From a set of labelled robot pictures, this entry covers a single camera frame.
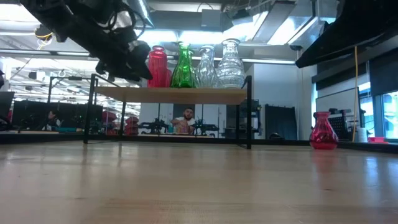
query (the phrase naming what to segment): computer monitor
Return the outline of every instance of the computer monitor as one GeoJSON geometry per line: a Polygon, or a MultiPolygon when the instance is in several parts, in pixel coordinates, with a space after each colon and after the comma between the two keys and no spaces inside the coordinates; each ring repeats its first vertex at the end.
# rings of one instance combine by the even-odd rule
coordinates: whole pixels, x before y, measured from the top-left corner
{"type": "Polygon", "coordinates": [[[0,91],[0,116],[7,118],[15,92],[0,91]]]}

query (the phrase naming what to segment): shelf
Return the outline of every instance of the shelf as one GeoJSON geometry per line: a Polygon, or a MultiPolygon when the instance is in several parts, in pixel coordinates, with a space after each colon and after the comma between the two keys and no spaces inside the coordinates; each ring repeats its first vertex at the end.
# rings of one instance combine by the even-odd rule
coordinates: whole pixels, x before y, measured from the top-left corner
{"type": "Polygon", "coordinates": [[[95,92],[134,103],[239,105],[246,99],[241,89],[96,87],[95,92]]]}

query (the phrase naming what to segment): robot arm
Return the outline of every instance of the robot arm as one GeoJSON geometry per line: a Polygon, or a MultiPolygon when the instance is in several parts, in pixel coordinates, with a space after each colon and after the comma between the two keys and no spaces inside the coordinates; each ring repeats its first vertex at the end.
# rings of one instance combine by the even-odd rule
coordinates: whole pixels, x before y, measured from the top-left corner
{"type": "Polygon", "coordinates": [[[96,71],[127,80],[152,79],[145,60],[150,47],[134,32],[137,15],[122,0],[21,0],[21,4],[57,37],[69,37],[98,57],[96,71]]]}

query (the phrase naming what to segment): green vase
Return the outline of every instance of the green vase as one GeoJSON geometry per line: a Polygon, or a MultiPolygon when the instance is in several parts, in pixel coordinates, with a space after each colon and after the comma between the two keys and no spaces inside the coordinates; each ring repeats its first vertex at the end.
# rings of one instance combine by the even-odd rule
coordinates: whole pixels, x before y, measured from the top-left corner
{"type": "Polygon", "coordinates": [[[194,88],[193,85],[193,67],[189,44],[180,42],[180,58],[172,75],[172,88],[194,88]]]}

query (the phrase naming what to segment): table surface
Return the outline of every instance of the table surface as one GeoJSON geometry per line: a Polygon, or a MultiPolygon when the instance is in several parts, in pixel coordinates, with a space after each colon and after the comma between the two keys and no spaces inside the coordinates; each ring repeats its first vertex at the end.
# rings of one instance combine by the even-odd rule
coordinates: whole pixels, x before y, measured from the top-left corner
{"type": "Polygon", "coordinates": [[[95,92],[115,100],[134,103],[188,103],[240,105],[247,90],[208,88],[96,87],[95,92]]]}
{"type": "Polygon", "coordinates": [[[398,157],[300,146],[0,145],[2,224],[397,223],[398,157]]]}

